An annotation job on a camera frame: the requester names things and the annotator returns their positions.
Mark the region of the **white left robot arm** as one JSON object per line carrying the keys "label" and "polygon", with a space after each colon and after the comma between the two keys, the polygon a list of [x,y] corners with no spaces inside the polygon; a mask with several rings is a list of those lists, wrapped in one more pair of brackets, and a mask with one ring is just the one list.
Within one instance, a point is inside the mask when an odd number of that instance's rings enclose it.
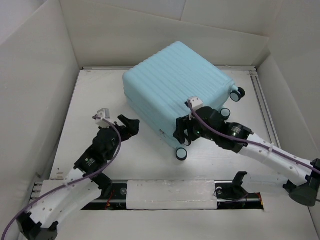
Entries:
{"label": "white left robot arm", "polygon": [[103,171],[115,160],[124,141],[139,133],[140,121],[119,115],[122,125],[96,114],[99,131],[75,162],[64,183],[34,200],[16,222],[28,240],[54,240],[63,220],[97,198],[112,193],[113,181]]}

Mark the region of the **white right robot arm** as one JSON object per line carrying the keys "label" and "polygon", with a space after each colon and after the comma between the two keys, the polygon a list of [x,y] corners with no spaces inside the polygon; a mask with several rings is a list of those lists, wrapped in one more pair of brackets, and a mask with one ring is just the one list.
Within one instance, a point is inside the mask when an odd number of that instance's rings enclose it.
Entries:
{"label": "white right robot arm", "polygon": [[313,207],[320,190],[320,160],[307,160],[296,157],[273,144],[266,142],[250,128],[227,122],[226,117],[217,110],[203,106],[191,108],[191,113],[176,119],[173,133],[181,144],[191,144],[199,138],[213,141],[218,147],[256,160],[275,170],[277,176],[256,183],[271,184],[285,190],[298,204]]}

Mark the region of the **light blue hard suitcase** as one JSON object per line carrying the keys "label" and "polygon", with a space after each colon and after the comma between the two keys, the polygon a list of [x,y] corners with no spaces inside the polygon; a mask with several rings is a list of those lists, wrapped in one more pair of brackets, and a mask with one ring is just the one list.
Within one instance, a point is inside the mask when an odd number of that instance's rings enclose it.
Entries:
{"label": "light blue hard suitcase", "polygon": [[188,145],[174,137],[176,119],[191,113],[188,100],[218,111],[226,119],[228,99],[240,101],[246,92],[235,81],[187,45],[177,41],[122,76],[124,94],[131,108],[184,161]]}

